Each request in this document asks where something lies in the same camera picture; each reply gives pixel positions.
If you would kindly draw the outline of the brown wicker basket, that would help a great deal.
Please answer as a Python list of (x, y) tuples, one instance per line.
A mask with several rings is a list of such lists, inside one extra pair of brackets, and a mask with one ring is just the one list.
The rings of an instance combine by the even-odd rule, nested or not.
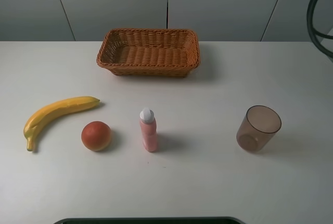
[(186, 77), (200, 65), (199, 42), (187, 29), (113, 29), (96, 62), (116, 76)]

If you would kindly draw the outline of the pink bottle white cap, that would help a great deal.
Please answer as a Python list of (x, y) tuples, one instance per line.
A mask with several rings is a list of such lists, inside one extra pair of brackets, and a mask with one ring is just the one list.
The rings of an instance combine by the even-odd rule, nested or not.
[(148, 152), (155, 152), (158, 147), (157, 123), (153, 111), (143, 108), (139, 114), (143, 146)]

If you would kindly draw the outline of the yellow banana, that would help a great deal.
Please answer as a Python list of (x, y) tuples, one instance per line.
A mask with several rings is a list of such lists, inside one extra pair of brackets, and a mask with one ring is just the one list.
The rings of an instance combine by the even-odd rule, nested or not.
[(36, 111), (26, 122), (23, 135), (27, 140), (27, 151), (32, 152), (38, 135), (52, 121), (59, 117), (90, 110), (99, 106), (100, 100), (92, 96), (63, 99), (46, 105)]

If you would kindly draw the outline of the orange red round fruit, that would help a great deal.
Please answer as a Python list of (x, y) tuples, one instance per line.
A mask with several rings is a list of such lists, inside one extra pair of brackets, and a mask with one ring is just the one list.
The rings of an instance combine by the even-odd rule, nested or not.
[(93, 121), (87, 124), (81, 133), (83, 145), (94, 152), (104, 150), (112, 140), (110, 127), (101, 121)]

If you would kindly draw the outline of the brown translucent plastic cup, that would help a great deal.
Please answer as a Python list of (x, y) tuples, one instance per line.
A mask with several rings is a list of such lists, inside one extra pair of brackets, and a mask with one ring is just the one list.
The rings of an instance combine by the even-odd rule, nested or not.
[(254, 105), (247, 110), (237, 131), (237, 143), (243, 150), (256, 153), (281, 129), (281, 125), (276, 111), (263, 105)]

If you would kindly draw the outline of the black tray edge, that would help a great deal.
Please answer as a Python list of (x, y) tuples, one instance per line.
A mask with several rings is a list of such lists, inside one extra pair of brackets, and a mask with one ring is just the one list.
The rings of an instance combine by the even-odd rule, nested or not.
[(233, 217), (148, 217), (148, 218), (67, 218), (59, 220), (55, 223), (72, 223), (72, 224), (212, 224), (212, 223), (228, 223), (228, 224), (241, 224), (244, 223)]

